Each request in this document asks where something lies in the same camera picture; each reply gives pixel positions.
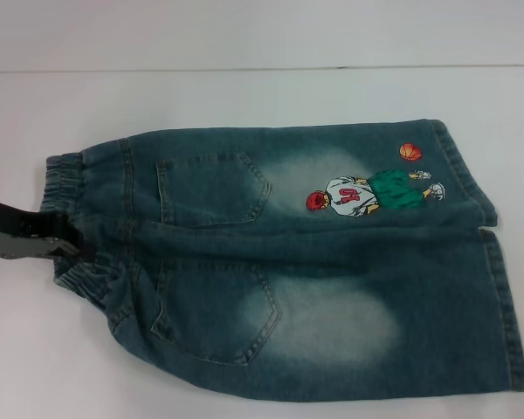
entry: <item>basketball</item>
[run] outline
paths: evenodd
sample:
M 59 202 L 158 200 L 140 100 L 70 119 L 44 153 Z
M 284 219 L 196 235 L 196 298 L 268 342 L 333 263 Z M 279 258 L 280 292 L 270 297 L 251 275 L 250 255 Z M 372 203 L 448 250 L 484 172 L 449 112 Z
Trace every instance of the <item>basketball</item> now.
M 400 147 L 400 155 L 405 160 L 415 161 L 419 160 L 423 153 L 421 153 L 421 149 L 418 146 L 407 143 Z
M 326 192 L 323 190 L 317 190 L 307 198 L 307 208 L 309 208 L 311 211 L 323 210 L 327 206 L 328 201 L 326 198 Z

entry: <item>back pocket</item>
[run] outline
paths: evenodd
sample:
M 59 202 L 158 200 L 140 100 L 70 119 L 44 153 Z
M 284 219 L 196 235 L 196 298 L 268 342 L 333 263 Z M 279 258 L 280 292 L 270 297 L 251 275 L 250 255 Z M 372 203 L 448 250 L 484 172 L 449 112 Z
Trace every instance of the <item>back pocket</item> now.
M 259 266 L 171 261 L 158 284 L 151 330 L 203 361 L 246 365 L 264 346 L 280 310 Z
M 157 163 L 162 223 L 183 227 L 247 223 L 270 183 L 244 153 L 198 155 Z

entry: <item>embroidered patch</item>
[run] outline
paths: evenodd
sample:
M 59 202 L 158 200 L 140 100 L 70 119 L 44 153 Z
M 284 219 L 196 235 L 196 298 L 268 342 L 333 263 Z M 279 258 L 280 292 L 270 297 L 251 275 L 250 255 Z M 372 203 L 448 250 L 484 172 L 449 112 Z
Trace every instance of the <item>embroidered patch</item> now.
M 408 142 L 400 147 L 400 155 L 405 160 L 416 161 L 421 158 L 423 153 L 421 152 L 421 148 Z
M 384 170 L 369 179 L 342 176 L 331 180 L 326 190 L 315 190 L 309 195 L 307 208 L 316 211 L 332 207 L 341 216 L 366 216 L 379 208 L 419 208 L 425 206 L 427 199 L 443 200 L 442 183 L 433 183 L 426 190 L 409 185 L 409 180 L 426 179 L 431 179 L 431 174 L 423 170 L 409 174 L 403 170 Z

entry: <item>faded denim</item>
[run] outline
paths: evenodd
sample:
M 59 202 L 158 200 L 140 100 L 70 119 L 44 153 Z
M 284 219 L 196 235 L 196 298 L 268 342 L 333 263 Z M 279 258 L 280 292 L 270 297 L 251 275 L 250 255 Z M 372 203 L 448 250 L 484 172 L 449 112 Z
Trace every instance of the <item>faded denim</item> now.
M 98 250 L 56 282 L 171 374 L 295 402 L 524 391 L 497 216 L 442 122 L 166 130 L 47 163 L 42 211 Z

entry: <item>seam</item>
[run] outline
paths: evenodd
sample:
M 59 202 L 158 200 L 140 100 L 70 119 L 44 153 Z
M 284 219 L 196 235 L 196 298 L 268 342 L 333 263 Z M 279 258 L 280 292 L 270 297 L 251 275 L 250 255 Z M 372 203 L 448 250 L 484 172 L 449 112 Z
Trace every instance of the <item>seam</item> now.
M 94 264 L 94 269 L 97 269 L 97 265 L 99 264 L 99 259 L 96 258 L 96 263 Z M 107 278 L 106 278 L 106 282 L 105 282 L 105 291 L 101 297 L 101 301 L 103 301 L 112 291 L 112 283 L 113 283 L 113 280 L 114 280 L 114 277 L 118 274 L 120 274 L 118 272 L 118 269 L 119 267 L 116 266 L 116 267 L 111 267 L 109 266 L 109 264 L 105 263 L 103 265 L 105 267 L 105 269 L 108 269 L 108 274 L 107 274 Z
M 445 146 L 443 145 L 441 140 L 438 138 L 437 128 L 433 125 L 432 121 L 430 121 L 430 120 L 429 120 L 429 124 L 431 126 L 431 130 L 433 132 L 433 136 L 435 137 L 435 141 L 437 142 L 438 147 L 443 152 L 443 156 L 445 157 L 445 160 L 448 163 L 448 167 L 451 169 L 452 174 L 456 178 L 456 180 L 458 182 L 458 185 L 460 186 L 460 188 L 464 192 L 464 195 L 466 195 L 469 199 L 474 201 L 479 206 L 479 210 L 481 210 L 481 214 L 483 216 L 483 223 L 486 223 L 486 221 L 487 221 L 487 213 L 486 213 L 485 209 L 483 208 L 483 205 L 481 205 L 481 203 L 476 199 L 476 197 L 473 194 L 470 193 L 470 191 L 464 185 L 464 183 L 462 183 L 462 179 L 460 178 L 459 172 L 454 167 L 454 164 L 452 163 L 452 159 L 448 156 L 448 153 L 445 150 Z
M 83 176 L 83 156 L 80 153 L 78 155 L 78 192 L 76 193 L 76 201 L 73 205 L 73 213 L 74 215 L 79 214 L 79 206 L 81 205 L 81 198 L 83 196 L 84 190 L 85 190 L 85 182 L 84 182 L 84 176 Z
M 495 280 L 495 275 L 493 273 L 493 264 L 491 260 L 491 255 L 489 254 L 489 249 L 487 246 L 489 246 L 489 243 L 486 243 L 484 233 L 482 229 L 479 229 L 479 238 L 483 244 L 483 252 L 485 253 L 486 257 L 486 265 L 487 270 L 489 271 L 489 277 L 491 278 L 491 281 L 493 283 L 493 286 L 495 288 L 495 294 L 497 295 L 497 301 L 499 304 L 497 305 L 499 308 L 499 316 L 500 316 L 500 323 L 503 325 L 503 345 L 505 346 L 505 358 L 507 359 L 507 373 L 508 373 L 508 381 L 510 382 L 511 388 L 514 388 L 514 378 L 512 374 L 512 364 L 510 361 L 510 356 L 508 353 L 508 336 L 507 336 L 507 321 L 505 319 L 505 314 L 503 313 L 502 308 L 502 298 L 500 296 L 499 287 L 497 286 L 497 281 Z
M 116 333 L 118 326 L 128 317 L 133 314 L 133 310 L 130 306 L 122 307 L 111 319 L 109 319 L 109 328 L 111 329 L 111 334 Z
M 161 222 L 172 224 L 175 222 L 175 211 L 169 198 L 165 161 L 161 161 L 155 166 L 157 168 L 157 188 L 159 189 L 159 199 L 161 201 Z
M 66 162 L 64 161 L 64 159 L 61 158 L 59 164 L 59 201 L 58 206 L 56 208 L 60 212 L 67 212 L 67 208 L 63 208 L 65 205 L 63 205 L 64 199 L 62 197 L 64 191 L 64 171 L 66 170 Z
M 179 235 L 189 233 L 189 231 L 187 231 L 187 228 L 183 227 L 183 226 L 167 225 L 167 224 L 158 223 L 158 222 L 155 222 L 155 221 L 147 221 L 147 223 L 151 226 L 151 228 L 154 228 L 154 229 L 157 229 L 157 230 L 169 229 L 169 231 L 167 231 L 164 234 L 173 234 L 174 231 L 171 231 L 171 230 L 176 230 L 176 233 L 179 234 Z M 381 227 L 372 226 L 372 227 L 364 227 L 363 229 L 365 229 L 365 230 L 380 230 L 380 231 L 382 231 L 384 229 L 392 229 L 392 228 L 396 228 L 396 226 L 383 226 L 383 227 L 382 226 Z M 412 229 L 425 229 L 425 227 L 411 227 L 411 228 Z M 345 232 L 346 230 L 353 230 L 353 231 L 357 232 L 357 231 L 359 231 L 361 229 L 362 229 L 362 226 L 360 226 L 360 225 L 355 225 L 354 227 L 351 227 L 351 228 L 347 228 L 345 226 L 341 226 L 341 227 L 335 228 L 334 230 L 328 229 L 328 230 L 326 230 L 326 232 L 331 232 L 331 231 Z M 447 231 L 447 230 L 452 230 L 452 227 L 436 226 L 434 228 L 427 227 L 427 229 L 428 230 L 434 229 L 434 230 Z M 285 236 L 291 236 L 292 234 L 294 234 L 295 236 L 298 236 L 298 237 L 304 237 L 304 236 L 310 236 L 313 233 L 308 232 L 308 231 L 301 231 L 301 232 L 299 232 L 299 231 L 296 231 L 295 229 L 290 229 L 287 232 L 283 232 L 283 233 L 279 233 L 279 234 L 272 234 L 271 236 L 247 236 L 247 235 L 240 235 L 240 234 L 237 234 L 237 233 L 233 233 L 232 230 L 202 230 L 202 229 L 195 229 L 194 230 L 194 235 L 195 236 L 205 236 L 205 237 L 213 237 L 213 238 L 240 238 L 241 240 L 245 240 L 245 241 L 267 240 L 268 237 L 272 237 L 272 238 L 285 237 Z
M 254 163 L 252 163 L 252 160 L 248 158 L 248 156 L 245 153 L 239 153 L 237 155 L 241 161 L 246 165 L 248 169 L 251 170 L 251 172 L 256 176 L 256 178 L 262 183 L 262 189 L 259 193 L 259 198 L 256 202 L 256 205 L 253 209 L 247 212 L 246 217 L 250 216 L 252 219 L 251 221 L 254 221 L 260 214 L 260 211 L 262 210 L 262 207 L 265 204 L 265 201 L 267 200 L 268 196 L 270 195 L 270 190 L 272 188 L 271 183 L 269 183 L 266 178 L 262 175 L 260 170 L 254 166 Z
M 259 336 L 246 351 L 247 354 L 252 351 L 252 354 L 248 359 L 245 359 L 245 365 L 248 365 L 260 352 L 262 346 L 264 346 L 264 344 L 268 341 L 270 335 L 272 334 L 273 330 L 278 324 L 278 320 L 281 318 L 281 309 L 279 308 L 278 300 L 276 300 L 275 295 L 273 294 L 272 289 L 270 288 L 268 279 L 262 271 L 262 267 L 259 265 L 255 265 L 252 267 L 252 271 L 260 279 L 266 298 L 268 299 L 268 302 L 272 307 L 272 312 L 270 313 L 270 317 L 268 318 L 267 322 L 260 330 Z
M 507 275 L 504 271 L 504 266 L 501 266 L 501 262 L 495 258 L 496 254 L 500 254 L 500 248 L 494 233 L 479 229 L 479 234 L 486 254 L 487 269 L 489 270 L 499 302 L 509 383 L 512 390 L 520 391 L 524 389 L 524 357 Z
M 134 170 L 132 163 L 132 155 L 130 154 L 130 146 L 128 145 L 128 138 L 120 140 L 122 160 L 124 161 L 124 204 L 125 210 L 129 216 L 134 217 Z
M 132 246 L 132 255 L 131 255 L 131 260 L 135 260 L 135 250 L 134 250 L 134 246 Z M 137 295 L 137 292 L 136 292 L 136 284 L 138 282 L 138 277 L 140 276 L 140 272 L 141 272 L 141 266 L 139 264 L 137 264 L 136 262 L 133 262 L 132 263 L 132 268 L 130 268 L 130 286 L 131 286 L 131 290 L 132 290 L 132 304 L 135 306 L 136 305 L 136 295 Z
M 161 263 L 159 264 L 159 275 L 157 279 L 157 287 L 156 287 L 156 294 L 157 298 L 159 299 L 159 314 L 155 318 L 154 325 L 152 326 L 152 330 L 155 327 L 155 324 L 159 322 L 163 322 L 164 314 L 167 311 L 166 303 L 165 303 L 165 295 L 167 290 L 169 289 L 169 278 L 168 273 L 166 272 L 165 268 L 165 260 L 162 259 Z

